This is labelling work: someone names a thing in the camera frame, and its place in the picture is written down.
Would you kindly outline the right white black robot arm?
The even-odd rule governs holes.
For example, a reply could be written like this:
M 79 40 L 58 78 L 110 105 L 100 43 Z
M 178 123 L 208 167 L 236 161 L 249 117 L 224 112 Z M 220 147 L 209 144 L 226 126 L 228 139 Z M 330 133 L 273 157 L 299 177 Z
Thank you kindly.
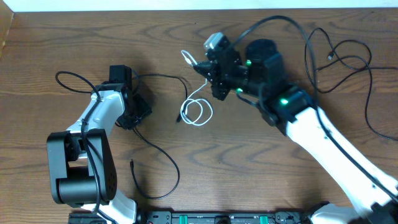
M 302 223 L 396 223 L 397 181 L 364 157 L 331 123 L 315 99 L 288 82 L 275 43 L 259 39 L 246 56 L 220 33 L 205 43 L 207 59 L 186 61 L 211 83 L 223 100 L 231 90 L 257 97 L 263 119 L 304 148 L 349 198 L 350 208 L 324 203 L 302 216 Z

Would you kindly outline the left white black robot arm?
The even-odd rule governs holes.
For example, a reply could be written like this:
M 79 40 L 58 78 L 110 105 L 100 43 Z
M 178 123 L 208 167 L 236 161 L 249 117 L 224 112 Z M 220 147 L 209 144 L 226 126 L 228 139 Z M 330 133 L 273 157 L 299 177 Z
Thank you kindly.
M 108 137 L 115 125 L 132 130 L 151 114 L 132 81 L 138 74 L 112 65 L 109 79 L 93 86 L 90 104 L 66 131 L 47 138 L 53 200 L 91 211 L 97 222 L 140 223 L 137 203 L 118 189 Z

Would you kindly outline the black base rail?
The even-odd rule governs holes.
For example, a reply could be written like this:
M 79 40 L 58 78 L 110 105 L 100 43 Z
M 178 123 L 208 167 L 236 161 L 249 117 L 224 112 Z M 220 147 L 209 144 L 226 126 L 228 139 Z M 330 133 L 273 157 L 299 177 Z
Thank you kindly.
M 204 213 L 171 211 L 138 211 L 137 223 L 141 224 L 298 224 L 310 223 L 310 216 L 328 202 L 321 202 L 311 209 L 276 210 L 262 213 Z

